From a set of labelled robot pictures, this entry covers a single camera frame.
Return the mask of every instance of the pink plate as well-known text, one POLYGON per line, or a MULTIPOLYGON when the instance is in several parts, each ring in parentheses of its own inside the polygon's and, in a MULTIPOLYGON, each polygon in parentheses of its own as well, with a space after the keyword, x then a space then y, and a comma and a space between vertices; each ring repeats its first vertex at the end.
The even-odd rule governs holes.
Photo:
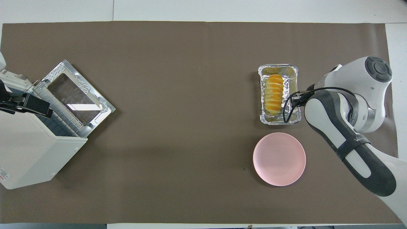
POLYGON ((271 185, 286 186, 296 182, 304 172, 305 162, 301 143, 286 133, 268 134, 254 148, 254 168, 271 185))

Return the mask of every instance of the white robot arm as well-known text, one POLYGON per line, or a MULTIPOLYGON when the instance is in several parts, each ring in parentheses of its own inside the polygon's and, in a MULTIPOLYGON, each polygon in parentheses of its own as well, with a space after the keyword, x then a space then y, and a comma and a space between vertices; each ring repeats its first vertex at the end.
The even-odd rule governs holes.
POLYGON ((315 84, 318 91, 307 99, 304 115, 356 179, 407 225, 407 162, 380 152, 360 134, 382 124, 391 79, 389 65, 377 57, 338 65, 315 84))

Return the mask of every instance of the brown table mat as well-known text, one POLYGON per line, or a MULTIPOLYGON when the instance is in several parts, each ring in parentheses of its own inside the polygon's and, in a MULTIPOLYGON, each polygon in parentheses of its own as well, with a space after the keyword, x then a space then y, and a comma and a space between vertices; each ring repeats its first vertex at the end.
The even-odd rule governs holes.
MULTIPOLYGON (((67 59, 117 108, 51 181, 0 185, 1 223, 400 223, 305 119, 259 119, 260 65, 296 65, 304 90, 337 64, 388 61, 383 24, 4 24, 1 44, 9 71, 34 82, 67 59), (287 187, 252 165, 272 132, 306 152, 304 174, 287 187)), ((390 88, 386 109, 366 136, 396 155, 390 88)))

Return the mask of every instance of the foil container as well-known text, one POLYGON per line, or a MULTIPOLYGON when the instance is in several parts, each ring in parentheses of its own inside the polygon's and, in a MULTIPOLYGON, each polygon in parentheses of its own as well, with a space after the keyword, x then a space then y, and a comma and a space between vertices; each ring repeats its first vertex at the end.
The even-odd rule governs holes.
MULTIPOLYGON (((298 91, 297 89, 297 76, 298 76, 298 68, 294 65, 290 64, 264 64, 258 68, 258 74, 260 75, 260 90, 261 90, 261 115, 260 120, 262 123, 267 125, 286 125, 286 124, 294 124, 301 121, 301 110, 296 107, 294 108, 293 114, 288 123, 284 122, 282 116, 282 109, 279 114, 271 115, 268 111, 265 110, 265 85, 266 81, 270 75, 281 75, 284 82, 283 88, 283 100, 281 104, 281 108, 283 108, 285 101, 287 98, 294 92, 298 91)), ((291 110, 291 102, 287 102, 287 106, 285 108, 285 116, 286 119, 291 110)))

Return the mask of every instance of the black clamp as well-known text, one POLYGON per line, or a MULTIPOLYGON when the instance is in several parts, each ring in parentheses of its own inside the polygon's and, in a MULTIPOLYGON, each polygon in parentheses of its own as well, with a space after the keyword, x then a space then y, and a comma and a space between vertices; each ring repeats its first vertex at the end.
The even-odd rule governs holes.
POLYGON ((306 90, 306 91, 298 91, 297 93, 292 94, 290 97, 290 101, 292 104, 296 106, 305 106, 311 96, 314 95, 314 92, 306 90))
POLYGON ((29 112, 47 118, 50 118, 53 113, 53 110, 50 109, 50 103, 34 95, 28 93, 19 95, 8 92, 2 80, 0 80, 0 110, 10 114, 29 112))

